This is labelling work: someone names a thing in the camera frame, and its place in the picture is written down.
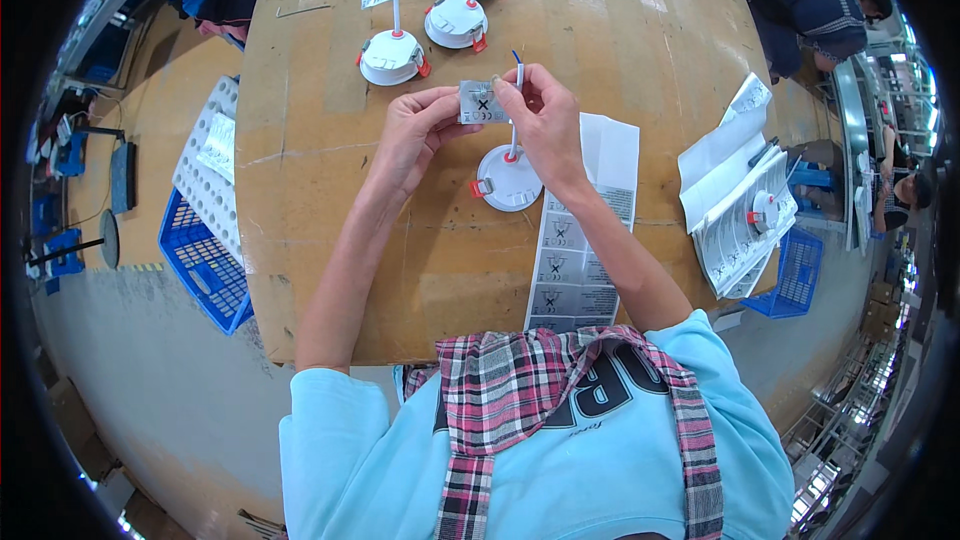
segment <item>pink plaid fabric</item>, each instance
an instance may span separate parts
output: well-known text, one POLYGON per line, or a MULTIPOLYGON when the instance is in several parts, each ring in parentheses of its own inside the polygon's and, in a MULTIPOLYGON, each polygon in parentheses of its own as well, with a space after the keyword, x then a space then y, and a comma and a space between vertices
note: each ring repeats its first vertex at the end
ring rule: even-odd
MULTIPOLYGON (((452 454, 435 538, 484 537, 495 453, 530 438, 542 427, 590 369, 601 342, 614 340, 629 342, 641 350, 670 388, 683 465, 686 537, 720 538, 723 488, 714 431, 697 379, 628 326, 583 328, 561 334, 546 329, 488 331, 437 342, 440 396, 446 408, 452 454)), ((404 373, 413 374, 404 384, 407 396, 429 379, 423 369, 404 373)))

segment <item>wooden table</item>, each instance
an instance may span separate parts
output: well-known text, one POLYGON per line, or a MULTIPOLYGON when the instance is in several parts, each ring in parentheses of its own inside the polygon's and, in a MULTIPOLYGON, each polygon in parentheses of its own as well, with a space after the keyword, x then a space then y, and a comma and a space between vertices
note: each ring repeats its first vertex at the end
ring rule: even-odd
MULTIPOLYGON (((750 71, 768 81, 746 1, 484 0, 489 46, 479 54, 429 41, 424 11, 434 1, 400 0, 402 27, 433 72, 382 88, 354 60, 393 25, 389 4, 257 0, 237 108, 236 191, 267 356, 293 359, 299 316, 377 151, 387 104, 502 74, 515 64, 510 50, 523 46, 524 60, 545 65, 583 112, 639 126, 634 234, 695 307, 715 307, 685 233, 677 156, 719 124, 750 71), (278 7, 319 5, 333 8, 276 17, 278 7)), ((468 187, 484 154, 509 140, 509 126, 491 125, 438 153, 393 226, 354 365, 432 361, 440 338, 522 328, 542 201, 500 212, 468 187)))

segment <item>hand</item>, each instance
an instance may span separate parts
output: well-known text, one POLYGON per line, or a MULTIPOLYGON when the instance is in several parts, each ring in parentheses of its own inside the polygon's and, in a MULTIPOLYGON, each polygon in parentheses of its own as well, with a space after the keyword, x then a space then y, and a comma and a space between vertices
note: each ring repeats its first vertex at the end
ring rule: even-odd
POLYGON ((474 134, 483 125, 457 123, 460 94, 441 86, 403 94, 390 102, 380 146, 370 166, 367 184, 410 198, 424 178, 430 159, 454 138, 474 134))
POLYGON ((524 65, 523 78, 522 93, 515 85, 516 69, 495 77, 493 91, 536 175, 563 201, 591 187, 580 151, 580 104, 543 65, 524 65))
POLYGON ((879 163, 879 169, 880 169, 880 177, 883 178, 883 180, 884 180, 883 183, 886 184, 886 180, 888 180, 888 179, 890 179, 891 177, 893 177, 893 174, 894 174, 894 165, 893 165, 893 163, 890 162, 889 160, 884 159, 883 161, 880 161, 880 163, 879 163))

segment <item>finger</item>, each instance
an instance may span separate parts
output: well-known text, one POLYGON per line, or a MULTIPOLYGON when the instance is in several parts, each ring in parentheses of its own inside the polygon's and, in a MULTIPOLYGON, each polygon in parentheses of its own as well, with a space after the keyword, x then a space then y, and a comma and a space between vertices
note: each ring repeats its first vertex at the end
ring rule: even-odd
POLYGON ((459 92, 460 89, 456 86, 437 86, 436 88, 427 88, 426 90, 404 94, 402 98, 405 101, 412 102, 412 105, 414 105, 414 113, 417 113, 423 111, 439 99, 455 95, 459 92))
POLYGON ((527 108, 527 101, 516 86, 505 80, 498 79, 493 84, 493 93, 496 100, 507 112, 507 116, 520 126, 533 123, 536 115, 527 108))
POLYGON ((460 138, 461 136, 467 136, 468 134, 476 134, 483 129, 483 125, 479 123, 470 123, 468 125, 449 125, 443 129, 437 130, 437 138, 439 138, 439 145, 432 147, 433 150, 437 150, 439 147, 442 147, 447 142, 453 140, 454 138, 460 138))
POLYGON ((454 88, 453 93, 438 96, 414 115, 416 128, 421 133, 426 134, 443 120, 456 117, 460 113, 460 94, 456 90, 454 88))
POLYGON ((503 81, 510 82, 510 84, 517 84, 517 68, 514 67, 503 74, 503 81))
POLYGON ((459 113, 458 113, 458 114, 454 114, 453 116, 449 116, 449 117, 447 117, 446 119, 444 119, 443 121, 441 121, 440 123, 437 123, 436 125, 434 125, 434 126, 433 126, 433 129, 435 129, 435 130, 441 130, 441 129, 447 127, 447 126, 453 126, 454 124, 456 124, 456 123, 458 122, 459 119, 460 119, 460 114, 459 114, 459 113))
POLYGON ((544 100, 539 96, 530 96, 527 98, 527 108, 530 109, 531 113, 540 113, 544 108, 544 100))
POLYGON ((544 102, 550 102, 550 99, 554 96, 557 96, 559 93, 569 92, 569 90, 559 81, 557 81, 557 78, 551 75, 550 71, 546 70, 546 67, 540 63, 531 63, 530 65, 524 64, 524 86, 528 81, 533 86, 534 93, 541 95, 544 102))

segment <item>gray floor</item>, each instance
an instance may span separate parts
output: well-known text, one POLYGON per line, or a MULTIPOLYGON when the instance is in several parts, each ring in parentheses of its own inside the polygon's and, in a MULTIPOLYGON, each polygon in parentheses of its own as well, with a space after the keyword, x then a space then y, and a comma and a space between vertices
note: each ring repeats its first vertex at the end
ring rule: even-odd
MULTIPOLYGON (((818 232, 824 256, 808 315, 747 310, 721 333, 743 382, 786 427, 856 329, 871 255, 818 232)), ((224 336, 166 269, 86 272, 34 307, 44 345, 96 419, 103 440, 177 522, 204 539, 256 538, 239 509, 280 522, 277 424, 290 367, 264 357, 255 321, 224 336)), ((390 369, 355 374, 390 387, 390 369)))

